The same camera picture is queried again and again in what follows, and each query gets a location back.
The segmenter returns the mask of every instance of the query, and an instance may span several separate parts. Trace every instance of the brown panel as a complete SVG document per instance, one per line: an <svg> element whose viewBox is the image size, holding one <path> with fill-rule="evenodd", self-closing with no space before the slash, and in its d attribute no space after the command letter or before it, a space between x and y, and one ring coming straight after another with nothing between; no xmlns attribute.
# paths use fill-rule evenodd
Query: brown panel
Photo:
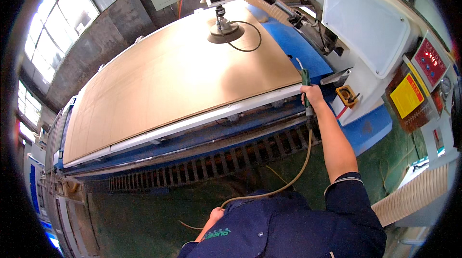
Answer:
<svg viewBox="0 0 462 258"><path fill-rule="evenodd" d="M182 18L113 59L80 91L69 122L64 163L200 112L300 82L279 45L241 3L227 4L229 20L257 26L262 45L239 52L206 37L214 9ZM258 34L233 44L251 49Z"/></svg>

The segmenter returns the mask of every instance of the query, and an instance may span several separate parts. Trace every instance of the shirt sleeve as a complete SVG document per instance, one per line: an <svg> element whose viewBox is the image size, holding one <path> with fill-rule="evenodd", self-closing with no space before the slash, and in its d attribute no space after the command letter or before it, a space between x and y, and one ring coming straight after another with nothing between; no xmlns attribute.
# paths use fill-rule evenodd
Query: shirt sleeve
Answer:
<svg viewBox="0 0 462 258"><path fill-rule="evenodd" d="M338 177L324 193L326 210L350 220L378 249L385 249L387 236L371 208L361 175L349 172Z"/></svg>
<svg viewBox="0 0 462 258"><path fill-rule="evenodd" d="M178 254L178 258L186 258L189 255L189 253L193 251L197 244L199 244L199 242L191 241L185 243L183 247L181 247L180 254Z"/></svg>

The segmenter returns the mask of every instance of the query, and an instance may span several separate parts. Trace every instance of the suction cup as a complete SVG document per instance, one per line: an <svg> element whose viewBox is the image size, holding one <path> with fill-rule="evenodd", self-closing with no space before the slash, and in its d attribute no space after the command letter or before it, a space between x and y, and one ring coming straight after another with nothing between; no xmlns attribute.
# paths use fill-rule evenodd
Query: suction cup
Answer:
<svg viewBox="0 0 462 258"><path fill-rule="evenodd" d="M212 26L210 28L210 34L208 35L207 40L213 44L225 44L226 41L232 42L244 35L244 29L236 23L230 24L228 28L223 28L222 32L223 35L226 37L226 40L218 31L217 26Z"/></svg>

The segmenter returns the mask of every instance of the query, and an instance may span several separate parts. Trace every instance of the yellow warning label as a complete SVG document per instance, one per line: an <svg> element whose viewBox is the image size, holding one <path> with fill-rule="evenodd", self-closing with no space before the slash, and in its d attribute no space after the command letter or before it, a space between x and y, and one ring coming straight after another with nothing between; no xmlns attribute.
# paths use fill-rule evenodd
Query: yellow warning label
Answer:
<svg viewBox="0 0 462 258"><path fill-rule="evenodd" d="M422 78L420 77L420 75L417 73L417 70L415 70L415 67L412 65L412 63L407 63L407 67L412 71L412 73L414 74L415 78L417 79L417 81L419 82L419 85L420 87L424 90L424 93L427 97L430 96L430 93L428 92L428 89L427 87L425 86L424 84L424 81L422 80Z"/></svg>
<svg viewBox="0 0 462 258"><path fill-rule="evenodd" d="M424 101L424 96L411 74L407 74L393 93L390 94L390 97L395 103L401 118L405 118Z"/></svg>

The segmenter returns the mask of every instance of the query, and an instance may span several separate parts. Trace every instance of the logo on shirt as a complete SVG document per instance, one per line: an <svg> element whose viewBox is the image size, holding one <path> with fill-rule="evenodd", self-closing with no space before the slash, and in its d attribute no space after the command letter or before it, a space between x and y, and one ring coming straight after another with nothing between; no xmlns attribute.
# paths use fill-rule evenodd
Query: logo on shirt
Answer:
<svg viewBox="0 0 462 258"><path fill-rule="evenodd" d="M228 236L228 234L231 232L231 230L229 230L228 228L226 229L220 229L220 230L215 230L213 232L209 232L207 233L207 235L204 236L204 238L202 238L202 241L204 241L205 239L210 239L210 238L214 238L214 237L219 237L219 236Z"/></svg>

